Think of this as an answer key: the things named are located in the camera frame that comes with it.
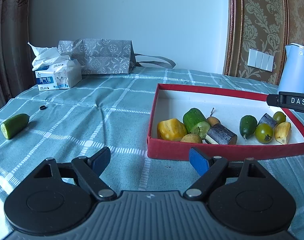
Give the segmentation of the dark sugarcane piece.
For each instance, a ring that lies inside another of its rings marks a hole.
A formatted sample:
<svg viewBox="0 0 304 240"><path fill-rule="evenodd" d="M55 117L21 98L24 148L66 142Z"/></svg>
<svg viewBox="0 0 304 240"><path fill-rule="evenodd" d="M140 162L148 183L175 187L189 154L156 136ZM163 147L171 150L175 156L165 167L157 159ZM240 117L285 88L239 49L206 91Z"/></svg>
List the dark sugarcane piece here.
<svg viewBox="0 0 304 240"><path fill-rule="evenodd" d="M205 141L210 144L235 145L237 142L237 135L228 128L217 123L207 132Z"/></svg>
<svg viewBox="0 0 304 240"><path fill-rule="evenodd" d="M272 129L275 129L278 123L269 114L265 113L258 122L258 125L260 124L267 124Z"/></svg>

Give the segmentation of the light blue electric kettle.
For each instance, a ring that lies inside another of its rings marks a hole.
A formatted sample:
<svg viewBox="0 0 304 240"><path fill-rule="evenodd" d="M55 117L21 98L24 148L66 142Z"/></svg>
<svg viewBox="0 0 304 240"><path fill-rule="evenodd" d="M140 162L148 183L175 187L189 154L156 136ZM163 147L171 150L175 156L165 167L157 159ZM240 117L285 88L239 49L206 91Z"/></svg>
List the light blue electric kettle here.
<svg viewBox="0 0 304 240"><path fill-rule="evenodd" d="M278 93L304 94L304 46L291 43L285 46L286 62L278 86Z"/></svg>

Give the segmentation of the green tomato back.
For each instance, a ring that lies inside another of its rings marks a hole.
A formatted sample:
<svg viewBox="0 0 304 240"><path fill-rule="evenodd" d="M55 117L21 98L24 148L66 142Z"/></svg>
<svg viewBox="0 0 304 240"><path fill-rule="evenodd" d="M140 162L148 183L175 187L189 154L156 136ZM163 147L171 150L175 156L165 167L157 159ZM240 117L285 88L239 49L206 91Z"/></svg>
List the green tomato back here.
<svg viewBox="0 0 304 240"><path fill-rule="evenodd" d="M283 112L278 111L278 112L274 113L273 119L275 120L275 122L277 124L280 124L280 123L283 123L286 121L286 115Z"/></svg>

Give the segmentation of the green tomato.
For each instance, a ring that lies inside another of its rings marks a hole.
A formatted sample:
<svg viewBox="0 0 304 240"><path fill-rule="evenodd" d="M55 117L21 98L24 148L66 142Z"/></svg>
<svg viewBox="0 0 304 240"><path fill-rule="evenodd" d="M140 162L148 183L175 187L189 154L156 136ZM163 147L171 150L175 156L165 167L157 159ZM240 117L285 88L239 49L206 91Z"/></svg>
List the green tomato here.
<svg viewBox="0 0 304 240"><path fill-rule="evenodd" d="M286 115L283 112L278 111L278 112L274 113L273 119L275 120L275 122L277 124L280 124L280 123L283 123L286 121Z"/></svg>
<svg viewBox="0 0 304 240"><path fill-rule="evenodd" d="M256 127L255 137L258 142L267 144L273 138L273 128L268 124L261 123Z"/></svg>

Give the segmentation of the yellow jackfruit piece right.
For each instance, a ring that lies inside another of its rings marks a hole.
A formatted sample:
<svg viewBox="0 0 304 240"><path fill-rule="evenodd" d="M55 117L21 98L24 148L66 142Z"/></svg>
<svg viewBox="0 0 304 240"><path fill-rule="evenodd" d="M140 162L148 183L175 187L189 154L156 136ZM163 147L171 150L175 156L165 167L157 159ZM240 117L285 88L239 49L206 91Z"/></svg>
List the yellow jackfruit piece right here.
<svg viewBox="0 0 304 240"><path fill-rule="evenodd" d="M277 142L286 145L291 135L291 123L282 122L274 129L274 138Z"/></svg>

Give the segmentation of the small brown longan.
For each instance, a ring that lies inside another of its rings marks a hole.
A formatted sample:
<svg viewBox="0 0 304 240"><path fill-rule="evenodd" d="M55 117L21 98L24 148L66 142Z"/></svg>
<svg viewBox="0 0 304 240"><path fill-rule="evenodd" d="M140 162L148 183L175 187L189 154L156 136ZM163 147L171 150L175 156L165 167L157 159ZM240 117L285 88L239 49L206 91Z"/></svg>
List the small brown longan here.
<svg viewBox="0 0 304 240"><path fill-rule="evenodd" d="M202 138L197 134L187 134L185 135L180 142L187 142L187 143L195 143L195 144L202 144Z"/></svg>

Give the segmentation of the green tomato front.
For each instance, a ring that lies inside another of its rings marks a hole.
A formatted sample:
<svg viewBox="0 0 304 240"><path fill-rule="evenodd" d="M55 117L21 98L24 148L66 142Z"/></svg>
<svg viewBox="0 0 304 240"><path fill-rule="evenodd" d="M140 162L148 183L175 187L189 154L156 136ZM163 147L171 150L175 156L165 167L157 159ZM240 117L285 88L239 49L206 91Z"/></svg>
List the green tomato front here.
<svg viewBox="0 0 304 240"><path fill-rule="evenodd" d="M256 127L255 137L258 142L267 144L273 138L273 128L268 124L261 123Z"/></svg>

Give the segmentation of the yellow jackfruit piece left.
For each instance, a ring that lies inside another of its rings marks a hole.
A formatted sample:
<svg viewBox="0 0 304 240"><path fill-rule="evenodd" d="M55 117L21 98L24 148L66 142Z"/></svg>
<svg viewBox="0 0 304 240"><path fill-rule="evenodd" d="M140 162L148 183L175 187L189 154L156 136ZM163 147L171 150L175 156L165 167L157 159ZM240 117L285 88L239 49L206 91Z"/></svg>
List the yellow jackfruit piece left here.
<svg viewBox="0 0 304 240"><path fill-rule="evenodd" d="M185 135L187 135L186 127L178 119L164 120L157 124L158 139L180 141Z"/></svg>

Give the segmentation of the small dark green cucumber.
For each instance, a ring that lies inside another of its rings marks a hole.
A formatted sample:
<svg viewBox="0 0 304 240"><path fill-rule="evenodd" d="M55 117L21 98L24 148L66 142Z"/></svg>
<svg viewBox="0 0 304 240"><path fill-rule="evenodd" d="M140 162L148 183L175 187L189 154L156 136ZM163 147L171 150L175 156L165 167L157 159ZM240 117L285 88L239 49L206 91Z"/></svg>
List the small dark green cucumber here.
<svg viewBox="0 0 304 240"><path fill-rule="evenodd" d="M252 115L243 116L239 123L239 131L241 136L244 139L250 138L255 133L257 124L258 122L254 116Z"/></svg>

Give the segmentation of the green checked tablecloth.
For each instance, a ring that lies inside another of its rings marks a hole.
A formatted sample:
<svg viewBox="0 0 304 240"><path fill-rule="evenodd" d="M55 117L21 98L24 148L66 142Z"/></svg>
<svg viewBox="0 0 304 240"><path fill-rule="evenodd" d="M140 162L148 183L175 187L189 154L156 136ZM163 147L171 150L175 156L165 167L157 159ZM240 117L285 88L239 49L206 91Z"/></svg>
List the green checked tablecloth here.
<svg viewBox="0 0 304 240"><path fill-rule="evenodd" d="M21 113L28 125L7 140L0 129L0 239L11 228L3 204L45 158L59 163L90 156L104 146L111 162L102 180L121 190L184 191L198 178L185 161L149 159L147 133L159 83L198 85L272 94L277 87L252 79L195 70L136 68L131 74L86 75L73 88L41 92L32 87L0 109L1 124Z"/></svg>

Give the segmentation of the red shallow cardboard box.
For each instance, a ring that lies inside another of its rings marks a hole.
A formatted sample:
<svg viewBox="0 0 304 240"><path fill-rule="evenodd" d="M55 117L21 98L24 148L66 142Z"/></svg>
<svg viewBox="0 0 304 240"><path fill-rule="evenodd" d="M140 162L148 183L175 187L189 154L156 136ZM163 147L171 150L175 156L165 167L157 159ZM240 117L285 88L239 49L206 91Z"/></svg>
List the red shallow cardboard box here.
<svg viewBox="0 0 304 240"><path fill-rule="evenodd" d="M244 160L247 157L264 160L304 154L304 125L290 110L269 106L266 98L266 94L232 89L159 83L148 128L148 157L186 161L192 147L202 150L209 156L220 155L228 160ZM290 140L286 145L275 140L269 144L261 144L255 137L245 140L238 136L236 145L211 145L158 139L159 122L172 118L182 120L191 108L199 109L205 116L209 116L213 111L221 124L235 134L239 134L239 122L245 115L260 119L265 113L273 115L277 111L282 111L286 115L286 120L291 123Z"/></svg>

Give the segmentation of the green cucumber piece on cloth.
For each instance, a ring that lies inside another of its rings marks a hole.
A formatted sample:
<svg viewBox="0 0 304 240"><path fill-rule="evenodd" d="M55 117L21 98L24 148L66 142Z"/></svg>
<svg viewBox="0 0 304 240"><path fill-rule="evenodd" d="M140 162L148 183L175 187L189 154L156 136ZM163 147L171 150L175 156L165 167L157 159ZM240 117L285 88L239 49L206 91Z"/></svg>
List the green cucumber piece on cloth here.
<svg viewBox="0 0 304 240"><path fill-rule="evenodd" d="M28 114L21 113L5 120L0 126L3 136L7 140L12 139L28 125L29 119Z"/></svg>

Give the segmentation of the silver patterned gift bag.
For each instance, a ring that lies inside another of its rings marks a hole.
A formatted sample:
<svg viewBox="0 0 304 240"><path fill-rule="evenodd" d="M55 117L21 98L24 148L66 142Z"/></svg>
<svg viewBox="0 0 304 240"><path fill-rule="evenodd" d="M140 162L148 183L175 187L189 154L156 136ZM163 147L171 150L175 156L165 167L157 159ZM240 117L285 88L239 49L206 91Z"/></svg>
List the silver patterned gift bag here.
<svg viewBox="0 0 304 240"><path fill-rule="evenodd" d="M74 41L58 42L61 54L70 55L81 65L83 75L90 74L129 74L135 67L153 64L172 69L176 63L162 56L152 56L151 61L137 61L141 54L134 53L131 40L111 40L83 38Z"/></svg>

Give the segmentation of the brown patterned curtain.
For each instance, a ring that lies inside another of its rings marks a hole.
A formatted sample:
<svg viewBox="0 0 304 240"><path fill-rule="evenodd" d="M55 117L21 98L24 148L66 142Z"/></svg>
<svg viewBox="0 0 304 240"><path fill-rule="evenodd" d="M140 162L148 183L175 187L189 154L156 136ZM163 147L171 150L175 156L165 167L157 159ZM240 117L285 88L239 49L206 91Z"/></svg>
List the brown patterned curtain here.
<svg viewBox="0 0 304 240"><path fill-rule="evenodd" d="M0 0L0 108L35 85L28 14L29 0Z"/></svg>

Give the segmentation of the ornate wooden wall frame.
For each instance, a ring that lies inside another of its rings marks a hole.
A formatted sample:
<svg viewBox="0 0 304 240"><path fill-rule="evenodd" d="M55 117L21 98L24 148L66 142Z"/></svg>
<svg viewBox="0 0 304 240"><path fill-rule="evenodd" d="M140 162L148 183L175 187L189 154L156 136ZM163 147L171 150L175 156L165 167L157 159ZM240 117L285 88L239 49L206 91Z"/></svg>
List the ornate wooden wall frame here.
<svg viewBox="0 0 304 240"><path fill-rule="evenodd" d="M229 0L228 24L223 73L278 85L288 44L288 0ZM250 67L250 49L272 55L272 71Z"/></svg>

